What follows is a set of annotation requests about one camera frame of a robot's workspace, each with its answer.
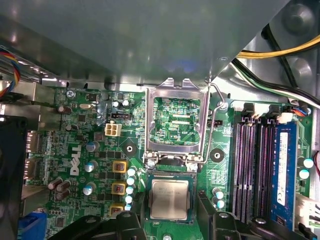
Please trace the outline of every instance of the yellow wire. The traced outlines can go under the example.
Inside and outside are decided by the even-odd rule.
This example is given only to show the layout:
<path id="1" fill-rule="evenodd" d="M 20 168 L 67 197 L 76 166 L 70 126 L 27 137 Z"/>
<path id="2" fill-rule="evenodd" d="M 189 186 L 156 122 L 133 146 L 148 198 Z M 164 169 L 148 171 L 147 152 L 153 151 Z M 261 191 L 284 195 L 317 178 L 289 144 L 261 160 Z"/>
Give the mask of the yellow wire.
<path id="1" fill-rule="evenodd" d="M 293 52 L 297 52 L 303 49 L 306 49 L 308 47 L 311 47 L 317 43 L 320 43 L 320 35 L 316 36 L 314 39 L 293 48 L 289 48 L 286 50 L 281 51 L 271 51 L 271 52 L 240 52 L 237 55 L 237 58 L 242 59 L 267 59 L 267 58 L 273 58 L 278 57 L 285 54 L 290 54 Z"/>

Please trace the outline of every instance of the chip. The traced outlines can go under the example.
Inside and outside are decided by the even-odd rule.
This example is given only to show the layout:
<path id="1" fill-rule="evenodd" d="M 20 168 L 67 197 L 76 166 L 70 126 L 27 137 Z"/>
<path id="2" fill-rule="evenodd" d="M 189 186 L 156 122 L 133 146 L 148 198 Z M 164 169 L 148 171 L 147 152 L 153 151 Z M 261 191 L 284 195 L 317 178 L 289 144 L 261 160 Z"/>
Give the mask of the chip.
<path id="1" fill-rule="evenodd" d="M 65 224 L 65 220 L 63 217 L 58 217 L 55 222 L 55 226 L 58 228 L 63 228 Z"/>
<path id="2" fill-rule="evenodd" d="M 112 201 L 120 202 L 120 195 L 112 195 Z"/>
<path id="3" fill-rule="evenodd" d="M 107 156 L 107 153 L 105 151 L 99 152 L 99 158 L 105 158 Z"/>
<path id="4" fill-rule="evenodd" d="M 79 115 L 78 116 L 78 122 L 85 122 L 86 121 L 86 115 Z"/>
<path id="5" fill-rule="evenodd" d="M 152 180 L 151 219 L 185 221 L 188 218 L 187 180 Z"/>
<path id="6" fill-rule="evenodd" d="M 113 196 L 113 195 L 112 195 L 111 193 L 106 193 L 104 199 L 105 199 L 106 201 L 111 201 L 111 200 L 112 200 L 112 196 Z"/>
<path id="7" fill-rule="evenodd" d="M 100 179 L 106 179 L 107 173 L 105 172 L 99 172 L 99 178 Z"/>
<path id="8" fill-rule="evenodd" d="M 115 158 L 115 152 L 114 151 L 108 151 L 107 156 L 110 159 L 114 159 Z"/>
<path id="9" fill-rule="evenodd" d="M 113 178 L 114 178 L 115 180 L 121 180 L 122 174 L 121 174 L 121 173 L 115 173 Z"/>
<path id="10" fill-rule="evenodd" d="M 103 201 L 103 200 L 105 200 L 105 195 L 103 193 L 99 193 L 96 195 L 96 199 L 98 201 Z"/>
<path id="11" fill-rule="evenodd" d="M 146 218 L 193 223 L 197 175 L 160 170 L 148 170 L 147 174 Z"/>
<path id="12" fill-rule="evenodd" d="M 114 179 L 115 178 L 115 174 L 113 172 L 107 172 L 106 173 L 106 178 L 107 179 Z"/>
<path id="13" fill-rule="evenodd" d="M 116 151 L 115 154 L 114 154 L 114 158 L 115 159 L 121 159 L 121 152 Z"/>
<path id="14" fill-rule="evenodd" d="M 96 95 L 96 94 L 89 93 L 89 94 L 87 95 L 87 99 L 88 99 L 88 101 L 90 101 L 90 102 L 96 102 L 96 101 L 97 101 L 97 95 Z"/>

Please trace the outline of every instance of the green circuit board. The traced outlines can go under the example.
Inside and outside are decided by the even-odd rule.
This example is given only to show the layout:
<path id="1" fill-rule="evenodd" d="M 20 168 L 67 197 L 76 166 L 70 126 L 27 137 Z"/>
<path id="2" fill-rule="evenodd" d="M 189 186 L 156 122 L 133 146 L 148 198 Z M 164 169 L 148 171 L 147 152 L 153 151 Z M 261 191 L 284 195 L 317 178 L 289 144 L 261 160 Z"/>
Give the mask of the green circuit board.
<path id="1" fill-rule="evenodd" d="M 76 93 L 74 98 L 67 98 L 66 93 L 70 90 Z M 113 172 L 114 161 L 126 161 L 128 167 L 135 166 L 137 168 L 136 191 L 144 191 L 147 184 L 147 173 L 142 161 L 145 145 L 145 94 L 143 92 L 62 87 L 56 87 L 55 91 L 55 106 L 70 107 L 72 113 L 62 115 L 60 131 L 40 133 L 41 151 L 31 153 L 29 157 L 41 159 L 41 162 L 37 166 L 36 176 L 27 181 L 28 184 L 47 185 L 50 181 L 60 177 L 71 182 L 70 196 L 58 201 L 55 197 L 56 192 L 51 191 L 50 201 L 43 206 L 48 214 L 47 238 L 82 216 L 97 215 L 107 220 L 110 217 L 112 205 L 124 206 L 125 195 L 111 194 L 112 183 L 125 182 L 127 178 L 124 173 Z M 128 115 L 129 119 L 111 118 L 112 114 L 119 113 L 119 110 L 112 107 L 112 102 L 122 103 L 124 100 L 129 101 L 130 107 L 122 108 L 120 111 Z M 197 143 L 199 136 L 194 130 L 194 123 L 199 117 L 199 105 L 198 100 L 157 98 L 153 114 L 159 121 L 156 123 L 155 134 L 150 136 L 151 139 L 154 142 L 170 145 Z M 216 105 L 217 100 L 213 99 L 209 108 L 214 109 Z M 213 162 L 209 159 L 201 172 L 197 174 L 196 189 L 197 191 L 204 190 L 208 198 L 211 199 L 213 188 L 219 187 L 224 192 L 223 200 L 225 202 L 225 206 L 221 210 L 226 210 L 229 207 L 230 173 L 228 169 L 230 167 L 229 155 L 233 127 L 227 112 L 218 112 L 215 119 L 220 120 L 221 124 L 214 128 L 213 141 L 209 146 L 207 134 L 205 148 L 209 147 L 210 151 L 216 148 L 221 149 L 224 158 L 220 162 Z M 110 123 L 110 121 L 122 125 L 121 136 L 105 136 L 105 123 Z M 308 118 L 308 121 L 306 122 L 305 119 L 301 121 L 304 127 L 301 149 L 306 157 L 310 151 L 308 143 L 311 142 L 312 129 L 312 120 Z M 65 131 L 67 125 L 77 125 L 78 130 Z M 86 144 L 92 141 L 98 142 L 98 150 L 89 152 L 86 150 Z M 128 145 L 136 147 L 135 153 L 129 157 L 125 151 Z M 79 172 L 78 175 L 71 175 L 72 148 L 78 146 L 81 147 Z M 84 170 L 85 163 L 89 161 L 98 163 L 98 168 L 90 173 Z M 186 168 L 181 166 L 160 165 L 157 169 L 186 171 Z M 87 183 L 96 185 L 95 192 L 90 196 L 83 194 L 83 187 Z M 307 188 L 299 187 L 299 191 L 307 193 Z M 148 240 L 160 240 L 165 234 L 170 234 L 172 239 L 203 239 L 196 220 L 193 224 L 146 220 L 144 229 Z"/>

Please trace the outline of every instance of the blue ram stick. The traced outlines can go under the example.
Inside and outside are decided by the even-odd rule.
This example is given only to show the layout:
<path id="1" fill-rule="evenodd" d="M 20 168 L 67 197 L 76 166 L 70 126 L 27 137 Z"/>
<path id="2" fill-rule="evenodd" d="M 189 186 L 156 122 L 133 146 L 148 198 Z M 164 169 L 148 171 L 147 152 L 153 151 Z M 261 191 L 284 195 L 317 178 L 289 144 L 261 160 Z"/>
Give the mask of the blue ram stick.
<path id="1" fill-rule="evenodd" d="M 277 125 L 271 188 L 271 219 L 294 230 L 298 123 Z"/>

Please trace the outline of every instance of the metal panel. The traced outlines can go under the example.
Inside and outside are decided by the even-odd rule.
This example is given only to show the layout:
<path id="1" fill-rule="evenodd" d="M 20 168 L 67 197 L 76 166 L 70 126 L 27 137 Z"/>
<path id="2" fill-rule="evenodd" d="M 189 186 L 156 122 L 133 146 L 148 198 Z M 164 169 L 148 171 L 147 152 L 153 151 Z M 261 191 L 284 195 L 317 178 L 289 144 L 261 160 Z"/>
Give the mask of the metal panel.
<path id="1" fill-rule="evenodd" d="M 217 76 L 288 2 L 0 0 L 0 15 L 2 38 L 54 73 L 161 83 Z M 70 51 L 75 58 L 65 55 Z M 70 72 L 77 65 L 84 68 Z"/>

